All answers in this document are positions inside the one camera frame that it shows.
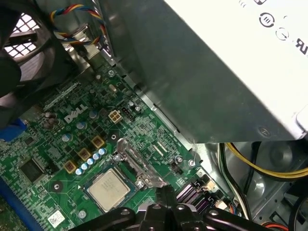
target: dell logo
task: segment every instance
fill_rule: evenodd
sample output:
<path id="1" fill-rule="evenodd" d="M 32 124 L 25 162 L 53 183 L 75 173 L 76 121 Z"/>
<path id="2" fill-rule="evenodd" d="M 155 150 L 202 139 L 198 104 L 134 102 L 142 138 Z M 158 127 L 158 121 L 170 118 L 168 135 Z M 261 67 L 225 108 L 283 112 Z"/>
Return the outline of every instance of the dell logo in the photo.
<path id="1" fill-rule="evenodd" d="M 77 107 L 74 111 L 72 111 L 69 115 L 67 115 L 64 120 L 69 124 L 73 121 L 74 118 L 77 118 L 78 115 L 83 113 L 85 110 L 87 110 L 88 107 L 81 104 L 79 107 Z"/>

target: integrated circuit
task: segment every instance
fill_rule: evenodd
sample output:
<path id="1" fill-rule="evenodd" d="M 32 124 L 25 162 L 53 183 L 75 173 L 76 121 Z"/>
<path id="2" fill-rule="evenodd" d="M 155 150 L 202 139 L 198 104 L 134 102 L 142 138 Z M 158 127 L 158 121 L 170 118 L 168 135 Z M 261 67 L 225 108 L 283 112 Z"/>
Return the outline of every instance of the integrated circuit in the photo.
<path id="1" fill-rule="evenodd" d="M 34 139 L 31 136 L 25 139 L 25 143 L 28 146 L 31 145 L 33 142 L 34 142 Z"/>
<path id="2" fill-rule="evenodd" d="M 29 159 L 19 169 L 31 183 L 34 183 L 44 175 L 43 170 L 34 159 Z"/>
<path id="3" fill-rule="evenodd" d="M 125 200 L 130 188 L 111 168 L 98 176 L 87 192 L 103 211 L 108 212 Z"/>

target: cable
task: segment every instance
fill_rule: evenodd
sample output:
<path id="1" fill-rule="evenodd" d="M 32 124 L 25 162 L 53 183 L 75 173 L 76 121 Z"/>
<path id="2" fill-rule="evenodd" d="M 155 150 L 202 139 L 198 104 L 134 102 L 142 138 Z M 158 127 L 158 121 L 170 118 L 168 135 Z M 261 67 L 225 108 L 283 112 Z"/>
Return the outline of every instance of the cable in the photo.
<path id="1" fill-rule="evenodd" d="M 239 201 L 239 204 L 241 205 L 245 218 L 247 220 L 252 220 L 247 199 L 245 195 L 243 195 L 238 184 L 235 182 L 235 180 L 231 176 L 230 172 L 228 171 L 226 154 L 225 154 L 225 145 L 223 143 L 220 143 L 218 145 L 218 157 L 219 157 L 219 162 L 220 162 L 220 165 L 219 165 L 220 171 L 223 177 L 225 178 L 227 184 L 230 186 L 232 192 L 236 196 L 237 200 Z"/>
<path id="2" fill-rule="evenodd" d="M 248 164 L 250 167 L 252 167 L 255 171 L 261 172 L 263 174 L 266 174 L 268 176 L 277 178 L 277 179 L 283 179 L 283 180 L 297 180 L 302 177 L 308 176 L 308 168 L 304 168 L 302 170 L 297 170 L 294 172 L 273 172 L 269 170 L 262 169 L 255 164 L 251 163 L 249 160 L 247 160 L 242 154 L 233 146 L 232 143 L 227 143 L 227 147 L 242 161 L 244 161 L 246 164 Z"/>
<path id="3" fill-rule="evenodd" d="M 102 34 L 100 36 L 98 36 L 97 38 L 95 38 L 93 41 L 85 41 L 85 42 L 83 42 L 83 41 L 79 41 L 77 39 L 74 39 L 68 33 L 60 32 L 55 27 L 54 28 L 55 32 L 57 32 L 59 35 L 61 35 L 61 36 L 63 36 L 65 38 L 65 39 L 60 39 L 61 43 L 63 43 L 63 44 L 67 44 L 68 43 L 68 44 L 92 45 L 92 44 L 96 44 L 97 42 L 102 40 L 104 35 L 106 34 L 106 28 L 105 28 L 105 25 L 104 25 L 102 17 L 98 13 L 96 13 L 94 10 L 92 10 L 90 7 L 87 7 L 87 6 L 83 5 L 83 4 L 72 4 L 72 5 L 67 6 L 65 8 L 61 8 L 61 9 L 55 10 L 55 11 L 50 13 L 50 20 L 54 24 L 55 17 L 57 17 L 59 15 L 70 13 L 70 12 L 75 11 L 75 10 L 86 11 L 90 15 L 92 15 L 94 18 L 96 18 L 96 20 L 100 24 L 100 29 L 102 31 Z"/>
<path id="4" fill-rule="evenodd" d="M 289 231 L 289 229 L 287 227 L 285 227 L 282 224 L 276 223 L 276 222 L 267 222 L 262 224 L 262 226 L 266 227 L 266 228 L 276 228 L 282 231 Z"/>
<path id="5" fill-rule="evenodd" d="M 259 152 L 260 145 L 261 145 L 261 142 L 259 142 L 259 141 L 253 142 L 251 144 L 251 161 L 250 162 L 253 163 L 254 165 L 256 164 L 256 161 L 257 161 L 257 155 L 258 155 L 258 152 Z M 244 189 L 243 189 L 243 193 L 245 195 L 247 195 L 247 193 L 248 193 L 248 190 L 249 190 L 253 176 L 254 176 L 254 169 L 251 167 L 251 168 L 249 168 L 248 177 L 247 177 Z"/>
<path id="6" fill-rule="evenodd" d="M 289 218 L 289 231 L 296 231 L 297 216 L 301 206 L 306 202 L 306 200 L 308 200 L 308 194 L 299 197 L 295 202 Z"/>

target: screw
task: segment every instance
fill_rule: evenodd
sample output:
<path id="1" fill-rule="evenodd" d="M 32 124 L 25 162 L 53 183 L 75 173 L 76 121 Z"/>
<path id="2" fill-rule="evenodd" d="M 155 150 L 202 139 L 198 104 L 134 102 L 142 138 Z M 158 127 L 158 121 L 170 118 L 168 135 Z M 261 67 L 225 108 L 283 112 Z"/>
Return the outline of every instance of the screw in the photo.
<path id="1" fill-rule="evenodd" d="M 160 205 L 154 205 L 153 206 L 153 209 L 160 209 L 161 207 L 160 207 Z"/>
<path id="2" fill-rule="evenodd" d="M 116 162 L 121 161 L 120 155 L 119 155 L 119 154 L 115 155 L 115 156 L 113 157 L 113 160 L 116 161 Z"/>
<path id="3" fill-rule="evenodd" d="M 87 216 L 87 213 L 84 210 L 80 210 L 80 212 L 78 213 L 78 217 L 80 219 L 84 219 Z"/>
<path id="4" fill-rule="evenodd" d="M 188 165 L 189 165 L 190 167 L 195 167 L 195 166 L 196 166 L 196 162 L 195 162 L 194 160 L 189 160 L 189 161 L 188 161 Z"/>
<path id="5" fill-rule="evenodd" d="M 109 75 L 109 77 L 113 77 L 113 76 L 116 75 L 116 73 L 115 73 L 114 70 L 110 70 L 110 71 L 108 71 L 108 75 Z"/>
<path id="6" fill-rule="evenodd" d="M 144 187 L 144 183 L 141 180 L 137 181 L 136 185 L 139 189 L 142 189 Z"/>
<path id="7" fill-rule="evenodd" d="M 128 215 L 129 214 L 129 211 L 127 209 L 124 209 L 122 212 L 121 212 L 121 215 Z"/>
<path id="8" fill-rule="evenodd" d="M 218 215 L 218 212 L 216 210 L 211 210 L 209 211 L 209 213 L 213 216 L 217 216 Z"/>
<path id="9" fill-rule="evenodd" d="M 180 155 L 177 155 L 177 156 L 174 158 L 174 160 L 175 160 L 176 162 L 178 162 L 178 163 L 182 163 L 182 162 L 183 162 L 183 157 L 180 156 Z"/>
<path id="10" fill-rule="evenodd" d="M 183 206 L 183 205 L 178 205 L 178 206 L 177 206 L 177 209 L 178 209 L 178 210 L 183 210 L 183 209 L 185 209 L 185 206 Z"/>

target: chip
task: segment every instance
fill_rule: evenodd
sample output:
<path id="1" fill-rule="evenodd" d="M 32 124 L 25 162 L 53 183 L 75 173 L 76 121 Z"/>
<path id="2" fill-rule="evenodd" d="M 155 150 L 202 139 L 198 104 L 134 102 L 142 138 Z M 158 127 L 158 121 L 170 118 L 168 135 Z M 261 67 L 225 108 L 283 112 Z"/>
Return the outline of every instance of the chip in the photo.
<path id="1" fill-rule="evenodd" d="M 43 170 L 40 168 L 40 166 L 36 163 L 34 159 L 30 159 L 25 162 L 22 166 L 20 166 L 19 169 L 29 179 L 31 183 L 34 183 L 44 175 Z"/>
<path id="2" fill-rule="evenodd" d="M 71 174 L 77 169 L 77 165 L 72 160 L 69 160 L 64 164 L 64 169 Z"/>
<path id="3" fill-rule="evenodd" d="M 91 153 L 86 148 L 81 149 L 78 155 L 83 161 L 86 161 L 91 157 Z"/>
<path id="4" fill-rule="evenodd" d="M 26 145 L 30 145 L 30 144 L 32 144 L 33 143 L 33 141 L 34 141 L 34 139 L 30 136 L 30 137 L 28 137 L 27 139 L 25 139 L 25 143 L 26 143 Z"/>
<path id="5" fill-rule="evenodd" d="M 124 201 L 125 196 L 130 192 L 130 188 L 111 168 L 100 175 L 87 189 L 87 192 L 99 207 L 108 212 Z"/>
<path id="6" fill-rule="evenodd" d="M 100 136 L 96 136 L 91 140 L 91 143 L 93 143 L 96 148 L 100 148 L 105 144 L 105 141 Z"/>

